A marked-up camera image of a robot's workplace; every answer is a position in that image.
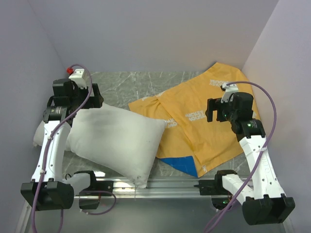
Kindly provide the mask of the yellow pillowcase with blue lining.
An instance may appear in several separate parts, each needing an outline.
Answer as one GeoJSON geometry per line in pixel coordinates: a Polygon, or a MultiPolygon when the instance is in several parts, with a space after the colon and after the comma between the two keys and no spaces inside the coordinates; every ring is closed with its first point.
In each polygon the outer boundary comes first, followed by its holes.
{"type": "Polygon", "coordinates": [[[223,83],[247,80],[238,68],[215,63],[203,74],[128,106],[132,112],[167,122],[158,159],[188,175],[202,177],[242,153],[229,122],[207,122],[207,100],[223,96],[223,83]]]}

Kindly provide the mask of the white pillow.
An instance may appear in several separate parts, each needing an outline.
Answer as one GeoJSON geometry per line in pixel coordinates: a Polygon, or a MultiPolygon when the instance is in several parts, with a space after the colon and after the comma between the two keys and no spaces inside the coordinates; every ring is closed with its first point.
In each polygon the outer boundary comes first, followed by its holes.
{"type": "MultiPolygon", "coordinates": [[[[145,188],[166,121],[103,104],[80,109],[73,119],[66,150],[108,167],[145,188]]],[[[38,126],[34,144],[42,147],[44,122],[38,126]]]]}

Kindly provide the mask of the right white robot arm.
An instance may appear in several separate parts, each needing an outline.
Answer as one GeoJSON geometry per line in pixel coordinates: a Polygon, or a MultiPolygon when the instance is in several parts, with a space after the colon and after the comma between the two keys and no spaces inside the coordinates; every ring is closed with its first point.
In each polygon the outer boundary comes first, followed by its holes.
{"type": "Polygon", "coordinates": [[[253,117],[253,96],[245,92],[225,94],[208,99],[207,121],[228,121],[236,134],[248,162],[253,186],[249,187],[233,170],[217,171],[214,188],[219,194],[236,196],[242,205],[243,217],[249,225],[283,223],[295,208],[292,197],[287,197],[279,184],[266,147],[266,133],[262,122],[253,117]]]}

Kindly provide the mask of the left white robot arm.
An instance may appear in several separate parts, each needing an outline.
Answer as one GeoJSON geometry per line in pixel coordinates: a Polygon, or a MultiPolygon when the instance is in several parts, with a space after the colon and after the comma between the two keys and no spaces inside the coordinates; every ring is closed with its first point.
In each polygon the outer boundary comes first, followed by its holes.
{"type": "Polygon", "coordinates": [[[73,119],[80,109],[100,108],[104,102],[98,85],[79,87],[71,79],[55,80],[53,95],[43,113],[44,139],[37,167],[30,182],[21,185],[21,195],[36,211],[69,209],[74,196],[97,192],[93,171],[78,171],[62,179],[62,163],[73,119]]]}

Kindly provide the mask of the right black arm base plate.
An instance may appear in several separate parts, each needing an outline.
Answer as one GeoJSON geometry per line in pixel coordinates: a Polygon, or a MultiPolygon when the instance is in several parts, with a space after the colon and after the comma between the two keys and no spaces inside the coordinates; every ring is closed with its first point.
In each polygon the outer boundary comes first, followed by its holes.
{"type": "Polygon", "coordinates": [[[199,180],[198,184],[195,184],[193,187],[199,189],[200,196],[214,196],[219,194],[214,180],[199,180]]]}

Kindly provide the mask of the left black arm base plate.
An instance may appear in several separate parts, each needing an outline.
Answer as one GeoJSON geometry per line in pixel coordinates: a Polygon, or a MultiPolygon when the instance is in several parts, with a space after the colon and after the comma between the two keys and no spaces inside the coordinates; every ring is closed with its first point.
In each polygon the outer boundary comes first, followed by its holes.
{"type": "Polygon", "coordinates": [[[96,181],[95,185],[93,187],[89,187],[85,189],[87,194],[90,194],[92,196],[112,196],[113,193],[113,181],[96,181]]]}

